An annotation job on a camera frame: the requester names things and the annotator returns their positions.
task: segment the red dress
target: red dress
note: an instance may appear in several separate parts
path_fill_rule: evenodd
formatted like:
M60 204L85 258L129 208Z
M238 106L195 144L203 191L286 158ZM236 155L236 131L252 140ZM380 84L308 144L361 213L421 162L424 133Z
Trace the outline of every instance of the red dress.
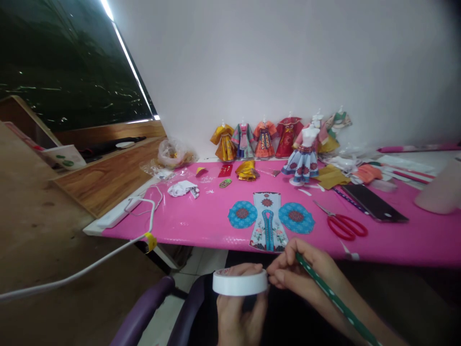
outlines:
M280 136L279 147L275 156L278 158L289 157L293 153L294 139L298 136L303 128L300 122L301 118L289 117L283 119L277 125L277 132Z
M258 141L256 146L255 156L258 158L268 158L274 156L274 147L272 146L272 139L277 136L277 129L270 121L260 122L253 133L255 139Z

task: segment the window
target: window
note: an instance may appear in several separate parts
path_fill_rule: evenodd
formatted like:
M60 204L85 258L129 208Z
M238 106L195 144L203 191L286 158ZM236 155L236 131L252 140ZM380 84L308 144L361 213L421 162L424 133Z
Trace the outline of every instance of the window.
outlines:
M0 99L54 132L152 118L154 105L100 0L0 4Z

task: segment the red scissors handle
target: red scissors handle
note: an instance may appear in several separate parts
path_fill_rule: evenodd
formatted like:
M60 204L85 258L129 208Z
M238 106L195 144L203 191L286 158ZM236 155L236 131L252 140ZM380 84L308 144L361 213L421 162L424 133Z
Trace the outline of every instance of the red scissors handle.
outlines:
M336 227L334 227L333 224L335 224L339 229L341 229L342 232L336 229ZM355 236L368 235L368 230L365 228L365 226L345 215L336 214L335 216L329 216L328 226L330 226L334 234L336 234L338 237L344 240L352 241L355 239Z

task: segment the chair armrest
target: chair armrest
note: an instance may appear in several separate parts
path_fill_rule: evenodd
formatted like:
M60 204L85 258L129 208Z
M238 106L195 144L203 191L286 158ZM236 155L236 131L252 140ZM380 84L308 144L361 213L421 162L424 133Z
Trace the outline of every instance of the chair armrest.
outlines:
M187 346L192 324L205 299L205 276L200 276L192 285L189 296L182 305L171 331L167 346Z
M136 346L155 311L175 287L171 276L147 289L126 316L110 346Z

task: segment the smartphone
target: smartphone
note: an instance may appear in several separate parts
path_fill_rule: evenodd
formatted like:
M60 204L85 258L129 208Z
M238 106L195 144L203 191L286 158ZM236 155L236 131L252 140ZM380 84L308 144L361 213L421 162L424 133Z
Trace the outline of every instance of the smartphone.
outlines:
M343 185L342 189L378 222L409 221L365 185Z

